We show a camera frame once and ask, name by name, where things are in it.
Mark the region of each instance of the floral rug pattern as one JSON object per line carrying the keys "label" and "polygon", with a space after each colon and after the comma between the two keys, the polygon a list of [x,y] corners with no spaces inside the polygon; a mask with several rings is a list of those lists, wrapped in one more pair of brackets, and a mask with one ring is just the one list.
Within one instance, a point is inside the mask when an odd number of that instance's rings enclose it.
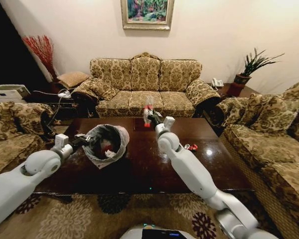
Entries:
{"label": "floral rug pattern", "polygon": [[[281,238],[251,192],[236,193],[260,221],[260,227]],[[139,224],[186,231],[197,239],[225,239],[215,210],[193,194],[72,196],[64,204],[32,195],[0,225],[0,239],[119,239]]]}

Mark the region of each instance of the display screen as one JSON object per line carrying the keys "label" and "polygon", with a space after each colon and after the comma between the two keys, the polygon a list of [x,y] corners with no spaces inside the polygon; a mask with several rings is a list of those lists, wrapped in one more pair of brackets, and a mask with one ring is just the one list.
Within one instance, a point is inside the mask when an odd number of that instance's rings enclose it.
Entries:
{"label": "display screen", "polygon": [[143,229],[142,239],[186,239],[179,231]]}

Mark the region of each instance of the white printer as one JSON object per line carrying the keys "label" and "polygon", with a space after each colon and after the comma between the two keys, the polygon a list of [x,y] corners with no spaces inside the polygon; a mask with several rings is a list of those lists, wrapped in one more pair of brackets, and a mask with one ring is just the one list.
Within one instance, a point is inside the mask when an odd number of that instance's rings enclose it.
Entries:
{"label": "white printer", "polygon": [[23,98],[29,94],[25,85],[0,85],[0,102],[26,103]]}

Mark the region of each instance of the wicker sofa base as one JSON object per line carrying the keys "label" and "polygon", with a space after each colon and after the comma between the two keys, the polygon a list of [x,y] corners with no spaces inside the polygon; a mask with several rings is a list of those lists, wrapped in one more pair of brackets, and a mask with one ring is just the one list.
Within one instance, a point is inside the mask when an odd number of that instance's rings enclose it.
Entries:
{"label": "wicker sofa base", "polygon": [[256,190],[255,194],[258,200],[274,221],[283,237],[285,239],[299,239],[299,226],[296,224],[295,219],[290,215],[288,210],[284,208],[270,188],[264,183],[261,176],[246,165],[224,134],[220,136],[220,140],[232,155],[233,159],[237,163],[237,166],[249,179],[250,183]]}

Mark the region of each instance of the wall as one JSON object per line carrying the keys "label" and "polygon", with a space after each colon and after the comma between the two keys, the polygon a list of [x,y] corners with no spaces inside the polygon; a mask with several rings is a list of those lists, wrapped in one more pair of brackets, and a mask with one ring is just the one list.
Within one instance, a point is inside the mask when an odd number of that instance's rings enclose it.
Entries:
{"label": "wall", "polygon": [[285,52],[247,84],[279,93],[299,81],[299,0],[175,0],[171,31],[123,30],[120,0],[0,0],[21,36],[54,42],[59,74],[89,72],[94,57],[130,58],[147,51],[203,64],[201,78],[232,82],[253,47]]}

